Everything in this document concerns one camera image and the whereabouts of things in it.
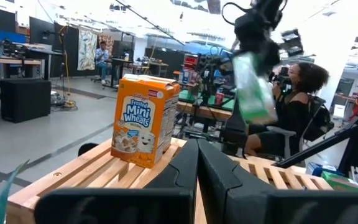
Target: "black speaker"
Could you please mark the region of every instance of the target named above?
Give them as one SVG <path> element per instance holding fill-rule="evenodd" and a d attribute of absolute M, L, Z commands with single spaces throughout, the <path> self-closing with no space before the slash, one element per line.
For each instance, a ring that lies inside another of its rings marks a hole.
<path fill-rule="evenodd" d="M 50 81 L 1 80 L 2 119 L 20 123 L 50 114 Z"/>

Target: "tapestry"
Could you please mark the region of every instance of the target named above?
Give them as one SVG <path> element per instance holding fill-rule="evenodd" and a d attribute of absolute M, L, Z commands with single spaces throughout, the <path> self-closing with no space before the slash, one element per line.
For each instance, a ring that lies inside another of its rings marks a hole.
<path fill-rule="evenodd" d="M 102 41 L 105 41 L 106 43 L 106 48 L 109 52 L 109 55 L 112 55 L 112 46 L 114 45 L 114 39 L 112 36 L 109 35 L 99 35 L 99 44 Z"/>
<path fill-rule="evenodd" d="M 94 70 L 96 57 L 96 41 L 98 36 L 90 31 L 78 32 L 78 71 Z"/>

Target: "curly hair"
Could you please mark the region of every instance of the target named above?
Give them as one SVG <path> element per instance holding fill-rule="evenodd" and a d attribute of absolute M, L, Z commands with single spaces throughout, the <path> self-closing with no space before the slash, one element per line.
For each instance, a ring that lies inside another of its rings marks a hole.
<path fill-rule="evenodd" d="M 298 91 L 315 93 L 327 84 L 329 73 L 325 68 L 308 62 L 300 62 L 297 65 L 299 66 L 298 75 L 300 78 L 300 81 L 296 84 Z"/>

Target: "woman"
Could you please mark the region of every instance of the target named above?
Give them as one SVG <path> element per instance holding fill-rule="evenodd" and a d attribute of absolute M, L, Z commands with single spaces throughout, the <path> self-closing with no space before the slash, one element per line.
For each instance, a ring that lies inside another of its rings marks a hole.
<path fill-rule="evenodd" d="M 273 72 L 278 75 L 280 69 L 277 68 Z M 329 75 L 327 70 L 318 65 L 300 62 L 288 69 L 288 76 L 292 82 L 292 91 L 282 93 L 278 83 L 273 87 L 278 121 L 268 126 L 296 132 L 296 136 L 290 138 L 292 155 L 299 151 L 300 136 L 310 121 L 309 94 L 317 92 L 327 84 Z M 248 125 L 247 133 L 249 136 L 244 148 L 246 154 L 284 156 L 285 138 L 282 134 L 269 131 L 261 124 Z"/>

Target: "person sitting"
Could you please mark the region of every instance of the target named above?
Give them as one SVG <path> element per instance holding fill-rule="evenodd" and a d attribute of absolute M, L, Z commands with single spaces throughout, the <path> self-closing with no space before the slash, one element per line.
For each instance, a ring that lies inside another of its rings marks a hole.
<path fill-rule="evenodd" d="M 279 67 L 273 72 L 278 75 L 280 70 Z M 318 65 L 300 62 L 288 69 L 288 76 L 292 83 L 292 91 L 282 92 L 278 83 L 274 83 L 273 86 L 277 122 L 247 125 L 248 140 L 243 153 L 251 156 L 256 156 L 257 153 L 284 156 L 284 135 L 269 131 L 267 126 L 296 132 L 296 135 L 290 138 L 291 155 L 299 152 L 300 137 L 310 122 L 309 94 L 316 93 L 327 84 L 329 74 Z"/>
<path fill-rule="evenodd" d="M 101 83 L 106 84 L 106 76 L 111 70 L 111 64 L 105 61 L 109 58 L 109 51 L 106 48 L 105 41 L 100 42 L 100 48 L 96 49 L 96 66 L 101 69 Z"/>

